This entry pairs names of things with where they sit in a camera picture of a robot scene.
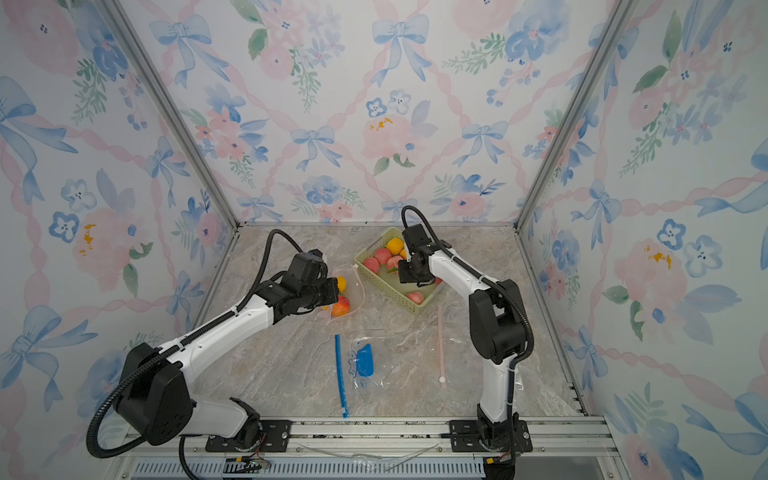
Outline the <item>pink peach green leaf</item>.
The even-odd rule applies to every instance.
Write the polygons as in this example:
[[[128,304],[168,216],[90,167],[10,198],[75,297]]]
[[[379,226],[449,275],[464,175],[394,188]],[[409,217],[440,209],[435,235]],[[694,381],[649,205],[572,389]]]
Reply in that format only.
[[[386,263],[388,271],[396,271],[399,268],[399,263],[404,261],[404,258],[400,255],[391,256]]]

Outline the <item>blue zipper clear bag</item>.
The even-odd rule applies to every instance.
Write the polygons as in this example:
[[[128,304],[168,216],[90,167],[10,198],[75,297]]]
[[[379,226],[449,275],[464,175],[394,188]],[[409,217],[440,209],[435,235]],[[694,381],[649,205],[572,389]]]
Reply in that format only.
[[[383,329],[337,333],[333,348],[342,417],[375,414],[394,392],[391,338]]]

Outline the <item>pink peach upper left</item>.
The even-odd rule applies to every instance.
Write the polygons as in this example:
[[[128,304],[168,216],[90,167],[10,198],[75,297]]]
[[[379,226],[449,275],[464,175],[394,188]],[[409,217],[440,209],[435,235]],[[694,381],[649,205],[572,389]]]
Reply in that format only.
[[[386,265],[391,257],[392,253],[388,248],[379,248],[374,253],[374,258],[380,265]]]

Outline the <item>pink peach bottom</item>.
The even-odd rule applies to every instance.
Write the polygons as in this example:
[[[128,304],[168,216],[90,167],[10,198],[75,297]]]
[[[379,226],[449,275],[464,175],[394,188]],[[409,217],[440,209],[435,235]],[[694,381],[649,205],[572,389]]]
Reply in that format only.
[[[425,299],[424,295],[418,291],[408,293],[407,298],[416,305],[421,305]]]

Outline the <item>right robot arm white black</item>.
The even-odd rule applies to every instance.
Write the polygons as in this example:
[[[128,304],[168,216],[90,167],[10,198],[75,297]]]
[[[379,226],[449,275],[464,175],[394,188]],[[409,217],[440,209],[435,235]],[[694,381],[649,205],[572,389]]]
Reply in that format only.
[[[470,340],[483,359],[479,438],[491,451],[512,452],[519,424],[513,407],[515,369],[534,347],[518,285],[481,273],[426,224],[405,227],[402,237],[407,258],[398,264],[399,281],[422,286],[440,280],[465,300]]]

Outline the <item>light green plastic basket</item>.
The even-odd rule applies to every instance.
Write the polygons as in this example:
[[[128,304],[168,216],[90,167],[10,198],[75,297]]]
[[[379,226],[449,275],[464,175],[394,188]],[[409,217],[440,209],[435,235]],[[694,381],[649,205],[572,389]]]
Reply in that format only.
[[[390,227],[383,230],[374,241],[359,250],[355,256],[355,264],[364,278],[377,289],[387,294],[415,315],[421,314],[427,306],[444,290],[445,284],[435,281],[432,284],[419,287],[416,283],[401,283],[399,279],[398,260],[391,260],[394,253],[389,244],[396,239],[395,244],[401,245],[397,253],[400,259],[408,259],[401,231]]]

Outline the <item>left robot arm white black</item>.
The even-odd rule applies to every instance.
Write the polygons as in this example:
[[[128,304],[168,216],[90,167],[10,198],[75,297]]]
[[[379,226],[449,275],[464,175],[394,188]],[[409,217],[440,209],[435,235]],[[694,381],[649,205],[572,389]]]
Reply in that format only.
[[[275,279],[259,283],[218,317],[159,347],[146,343],[127,355],[119,384],[97,408],[86,433],[86,447],[95,458],[122,455],[148,443],[163,445],[177,437],[220,437],[247,451],[263,436],[260,414],[246,402],[194,398],[190,385],[208,367],[246,339],[289,316],[330,306],[339,296],[338,281],[328,273],[322,253],[297,253]],[[117,413],[138,438],[118,447],[100,444],[99,430],[109,412]]]

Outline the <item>yellow peach top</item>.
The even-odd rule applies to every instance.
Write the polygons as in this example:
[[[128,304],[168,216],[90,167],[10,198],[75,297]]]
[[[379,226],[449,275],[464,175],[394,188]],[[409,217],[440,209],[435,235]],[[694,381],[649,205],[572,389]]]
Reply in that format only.
[[[405,243],[401,238],[395,237],[387,242],[386,248],[392,256],[401,255],[405,249]]]

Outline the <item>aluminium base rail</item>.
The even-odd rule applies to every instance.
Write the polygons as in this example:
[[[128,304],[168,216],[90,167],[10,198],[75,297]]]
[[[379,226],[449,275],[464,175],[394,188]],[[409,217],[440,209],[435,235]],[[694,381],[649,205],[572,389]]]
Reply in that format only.
[[[523,417],[510,452],[480,443],[471,418],[269,419],[260,449],[193,437],[116,458],[109,479],[627,479],[601,417]]]

